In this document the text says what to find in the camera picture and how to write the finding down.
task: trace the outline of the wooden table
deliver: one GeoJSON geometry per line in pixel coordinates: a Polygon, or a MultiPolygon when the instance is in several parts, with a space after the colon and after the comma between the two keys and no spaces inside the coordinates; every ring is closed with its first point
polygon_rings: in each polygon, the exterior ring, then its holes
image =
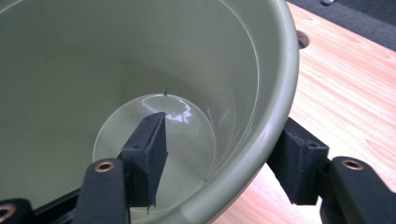
{"type": "MultiPolygon", "coordinates": [[[[396,52],[289,7],[297,30],[310,39],[300,50],[290,116],[331,148],[330,158],[366,161],[396,192],[396,52]]],[[[321,223],[320,203],[291,205],[264,166],[214,223],[321,223]]]]}

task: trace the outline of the sage green bucket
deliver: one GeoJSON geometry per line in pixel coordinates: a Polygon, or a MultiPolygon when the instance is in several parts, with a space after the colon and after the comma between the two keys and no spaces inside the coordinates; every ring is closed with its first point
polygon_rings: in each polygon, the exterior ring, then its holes
{"type": "Polygon", "coordinates": [[[157,207],[205,223],[260,170],[290,112],[297,38],[285,1],[0,0],[0,200],[34,208],[116,157],[164,111],[157,207]]]}

